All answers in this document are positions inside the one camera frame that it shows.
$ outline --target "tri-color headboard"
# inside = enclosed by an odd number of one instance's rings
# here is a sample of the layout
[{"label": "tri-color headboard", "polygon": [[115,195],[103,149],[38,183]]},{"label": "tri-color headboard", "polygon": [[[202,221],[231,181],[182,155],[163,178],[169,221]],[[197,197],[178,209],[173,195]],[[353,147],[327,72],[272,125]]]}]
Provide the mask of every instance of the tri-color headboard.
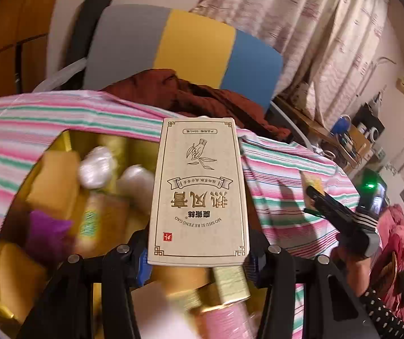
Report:
[{"label": "tri-color headboard", "polygon": [[259,39],[204,16],[150,5],[107,7],[94,33],[83,88],[100,90],[152,68],[238,92],[266,110],[282,57]]}]

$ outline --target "white wrapped object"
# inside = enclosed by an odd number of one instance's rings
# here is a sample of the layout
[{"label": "white wrapped object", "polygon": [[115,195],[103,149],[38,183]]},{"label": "white wrapped object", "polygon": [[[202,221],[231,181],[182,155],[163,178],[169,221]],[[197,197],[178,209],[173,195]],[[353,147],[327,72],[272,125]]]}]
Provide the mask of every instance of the white wrapped object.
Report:
[{"label": "white wrapped object", "polygon": [[128,167],[117,180],[117,190],[133,199],[137,208],[150,215],[155,176],[139,164]]},{"label": "white wrapped object", "polygon": [[90,190],[102,188],[112,178],[116,161],[105,146],[92,149],[79,166],[79,181]]}]

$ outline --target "black polka dot fabric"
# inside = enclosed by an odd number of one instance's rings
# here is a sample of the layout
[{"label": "black polka dot fabric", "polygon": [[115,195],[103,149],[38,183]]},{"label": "black polka dot fabric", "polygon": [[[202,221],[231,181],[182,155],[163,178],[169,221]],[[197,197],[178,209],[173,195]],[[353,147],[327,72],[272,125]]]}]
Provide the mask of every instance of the black polka dot fabric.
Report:
[{"label": "black polka dot fabric", "polygon": [[359,298],[380,338],[404,338],[404,321],[395,317],[371,288]]}]

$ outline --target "red square stamp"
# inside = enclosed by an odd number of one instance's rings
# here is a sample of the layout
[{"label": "red square stamp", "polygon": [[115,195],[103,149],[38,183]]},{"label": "red square stamp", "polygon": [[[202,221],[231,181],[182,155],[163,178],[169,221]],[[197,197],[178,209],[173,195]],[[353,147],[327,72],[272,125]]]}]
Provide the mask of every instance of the red square stamp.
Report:
[{"label": "red square stamp", "polygon": [[164,232],[163,241],[172,241],[172,233]]}]

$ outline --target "blue panel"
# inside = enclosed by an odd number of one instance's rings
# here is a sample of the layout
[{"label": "blue panel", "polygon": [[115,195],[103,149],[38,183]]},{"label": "blue panel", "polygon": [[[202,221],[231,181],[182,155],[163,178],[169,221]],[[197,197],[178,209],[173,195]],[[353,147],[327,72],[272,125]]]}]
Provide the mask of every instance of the blue panel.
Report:
[{"label": "blue panel", "polygon": [[279,52],[237,29],[221,89],[242,94],[266,111],[281,70]]}]

